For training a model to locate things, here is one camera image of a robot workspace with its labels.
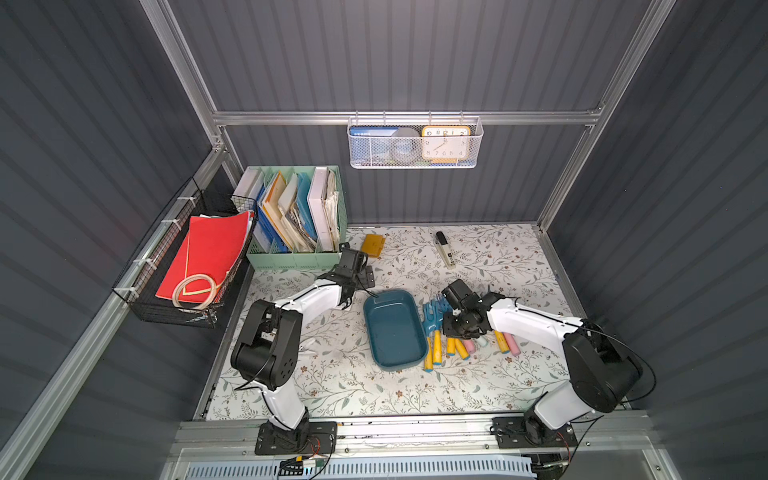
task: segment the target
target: clock face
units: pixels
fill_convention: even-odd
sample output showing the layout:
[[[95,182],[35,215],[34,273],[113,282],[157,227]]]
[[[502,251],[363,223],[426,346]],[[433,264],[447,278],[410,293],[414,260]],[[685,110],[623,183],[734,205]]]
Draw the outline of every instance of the clock face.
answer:
[[[422,157],[427,160],[458,161],[469,153],[469,127],[428,126],[422,130]]]

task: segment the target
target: floral tablecloth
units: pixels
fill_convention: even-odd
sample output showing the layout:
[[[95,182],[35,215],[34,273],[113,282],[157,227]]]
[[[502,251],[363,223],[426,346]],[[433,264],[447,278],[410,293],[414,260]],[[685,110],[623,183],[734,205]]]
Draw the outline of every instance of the floral tablecloth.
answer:
[[[371,259],[373,292],[400,288],[417,305],[461,278],[476,292],[491,290],[520,296],[522,302],[552,313],[570,314],[533,226],[527,224],[460,227],[386,227],[350,229],[349,242],[359,248],[368,233],[384,235],[379,259]],[[445,268],[432,239],[442,230],[457,266]],[[309,286],[320,272],[257,272],[240,316],[259,298],[275,300]],[[384,372],[372,360],[362,316],[365,292],[357,292],[348,311],[329,310],[302,328],[300,353],[293,374],[302,402],[313,417],[402,415],[440,412],[488,412],[528,408],[542,393],[568,378],[565,362],[552,351],[518,337],[522,354],[502,354],[493,335],[468,360],[445,354],[433,372],[421,366]],[[207,419],[253,419],[267,415],[259,391],[234,391],[242,384],[225,364],[209,405]]]

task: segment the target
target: electrical wire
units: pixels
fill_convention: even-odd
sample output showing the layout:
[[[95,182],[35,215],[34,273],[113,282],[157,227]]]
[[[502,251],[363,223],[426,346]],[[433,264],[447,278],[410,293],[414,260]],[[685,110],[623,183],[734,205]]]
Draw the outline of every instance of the electrical wire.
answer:
[[[570,421],[569,423],[589,423],[589,422],[596,422],[597,420],[599,420],[599,419],[602,419],[603,417],[605,417],[605,415],[600,415],[600,416],[599,416],[599,417],[597,417],[596,419],[581,420],[580,422],[573,422],[573,421]]]
[[[615,341],[616,343],[620,343],[622,346],[624,346],[624,348],[626,348],[627,350],[632,352],[633,355],[635,355],[642,363],[644,363],[648,367],[648,369],[650,370],[650,374],[654,377],[654,383],[650,387],[650,390],[648,390],[645,394],[643,394],[643,395],[641,395],[641,396],[639,396],[639,397],[637,397],[635,399],[627,400],[626,402],[636,402],[637,400],[644,399],[645,397],[647,397],[651,393],[653,393],[654,390],[656,389],[657,378],[656,378],[656,371],[654,370],[654,367],[652,367],[650,365],[650,363],[648,363],[648,361],[646,359],[641,357],[637,352],[632,350],[632,348],[629,347],[629,345],[627,345],[626,343],[622,342],[621,340],[619,340],[619,339],[617,339],[617,338],[615,338],[613,336],[610,336],[610,335],[608,335],[605,332],[601,332],[600,330],[595,330],[595,329],[587,328],[586,326],[574,325],[573,323],[564,322],[564,321],[562,321],[560,319],[553,318],[553,317],[551,317],[549,315],[545,315],[543,313],[536,312],[534,310],[527,310],[527,309],[524,309],[524,308],[518,308],[518,310],[520,310],[521,312],[528,312],[528,313],[533,313],[535,315],[543,316],[546,319],[550,319],[550,320],[552,320],[554,322],[562,323],[563,325],[573,326],[574,328],[577,328],[577,329],[582,329],[582,330],[587,330],[588,332],[597,333],[598,335],[602,335],[605,338],[608,338],[608,339],[611,339],[611,340]]]
[[[328,459],[326,460],[326,463],[325,463],[325,465],[323,465],[323,467],[320,469],[320,471],[319,471],[319,472],[317,472],[315,475],[312,475],[312,476],[309,478],[309,480],[313,480],[313,479],[314,479],[316,476],[318,476],[318,475],[320,475],[321,473],[323,473],[323,470],[325,470],[325,469],[326,469],[326,467],[328,466],[328,464],[331,462],[331,455],[332,455],[332,454],[333,454],[333,452],[330,452],[330,453],[328,454]]]
[[[568,442],[565,440],[565,437],[562,433],[558,432],[558,437],[563,439],[563,443],[565,444],[565,449],[568,450],[568,464],[571,464],[571,447],[568,446]]]
[[[584,437],[585,437],[585,436],[587,436],[587,434],[589,433],[589,430],[590,430],[592,427],[594,427],[594,424],[595,424],[595,423],[597,423],[597,422],[598,422],[598,420],[599,420],[599,419],[602,419],[602,418],[603,418],[603,417],[597,417],[597,418],[596,418],[596,419],[594,419],[594,420],[590,420],[590,421],[592,422],[592,425],[588,426],[588,427],[587,427],[587,429],[586,429],[586,430],[584,430],[584,434],[581,436],[581,438],[580,438],[580,439],[578,440],[578,442],[576,443],[576,448],[574,449],[574,452],[573,452],[573,454],[571,455],[571,459],[568,461],[568,465],[566,465],[566,467],[565,467],[565,470],[563,470],[563,473],[562,473],[562,475],[560,475],[560,478],[562,478],[562,477],[563,477],[563,475],[565,475],[565,472],[567,472],[567,471],[568,471],[568,469],[571,467],[571,463],[572,463],[572,461],[573,461],[573,458],[576,456],[576,451],[578,450],[578,447],[579,447],[579,445],[581,445],[581,441],[582,441],[582,440],[584,440]]]
[[[365,292],[366,292],[366,293],[368,293],[370,296],[372,296],[372,297],[374,297],[374,298],[378,298],[378,297],[379,297],[379,296],[378,296],[378,295],[376,295],[375,293],[371,293],[371,292],[370,292],[370,290],[368,290],[367,288],[365,288],[365,287],[362,285],[362,282],[360,281],[360,279],[359,279],[359,278],[357,278],[357,275],[355,275],[355,281],[358,283],[358,285],[360,285],[360,289],[361,289],[361,290],[365,290]]]

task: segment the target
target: gray wall panel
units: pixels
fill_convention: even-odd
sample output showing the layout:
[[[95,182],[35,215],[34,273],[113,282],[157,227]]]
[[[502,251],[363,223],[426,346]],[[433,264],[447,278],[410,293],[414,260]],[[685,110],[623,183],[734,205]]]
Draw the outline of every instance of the gray wall panel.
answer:
[[[685,479],[768,454],[767,22],[765,2],[678,2],[549,232],[585,309],[657,370],[641,403]]]
[[[339,165],[351,223],[535,221],[581,132],[488,126],[478,166],[359,170],[344,127],[228,127],[249,165]]]
[[[648,0],[171,4],[219,110],[581,110]]]
[[[210,145],[138,2],[0,2],[0,72],[5,444]],[[184,330],[126,319],[28,478],[154,478],[221,335]]]

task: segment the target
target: black wire basket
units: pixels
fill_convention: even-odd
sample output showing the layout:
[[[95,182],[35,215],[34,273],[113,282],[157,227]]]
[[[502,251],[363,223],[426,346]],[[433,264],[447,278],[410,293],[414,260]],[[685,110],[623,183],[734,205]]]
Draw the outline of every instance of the black wire basket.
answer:
[[[250,244],[250,236],[253,232],[253,227],[256,225],[256,218],[251,222],[250,231],[237,261],[224,279],[221,288],[219,288],[217,295],[214,297],[214,301],[208,307],[203,310],[191,310],[195,306],[194,303],[180,302],[182,308],[177,308],[170,300],[157,298],[155,293],[157,293],[157,289],[162,284],[171,263],[173,263],[189,231],[191,217],[198,215],[230,217],[245,210],[253,210],[255,200],[247,197],[219,194],[209,190],[203,191],[198,188],[191,197],[178,199],[174,196],[170,204],[182,200],[185,200],[186,203],[182,206],[176,218],[174,220],[162,220],[163,223],[167,223],[167,230],[162,238],[160,238],[157,246],[144,258],[136,258],[137,252],[146,244],[151,232],[154,231],[156,223],[147,232],[144,239],[142,239],[139,248],[136,249],[132,256],[135,260],[131,260],[125,265],[123,272],[118,277],[118,281],[112,286],[112,290],[129,305],[131,311],[139,319],[145,322],[214,328],[218,321],[217,315],[225,310],[225,304],[231,303],[237,297],[237,292],[229,293],[228,290],[238,270],[240,268],[247,268],[247,262],[243,263],[243,258]],[[135,263],[140,264],[135,280],[128,285],[122,283],[125,273]]]

